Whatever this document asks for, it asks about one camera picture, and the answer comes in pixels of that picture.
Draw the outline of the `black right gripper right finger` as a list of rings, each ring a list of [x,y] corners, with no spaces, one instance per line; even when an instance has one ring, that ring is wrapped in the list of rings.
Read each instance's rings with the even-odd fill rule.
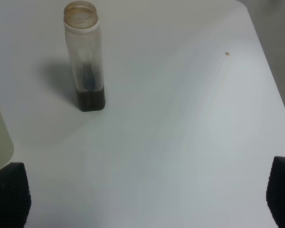
[[[274,157],[266,201],[272,217],[279,228],[285,228],[285,157]]]

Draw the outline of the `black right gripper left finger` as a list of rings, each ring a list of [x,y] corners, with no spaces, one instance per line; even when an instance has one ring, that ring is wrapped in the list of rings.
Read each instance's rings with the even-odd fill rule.
[[[0,228],[23,228],[31,207],[26,169],[11,162],[0,169]]]

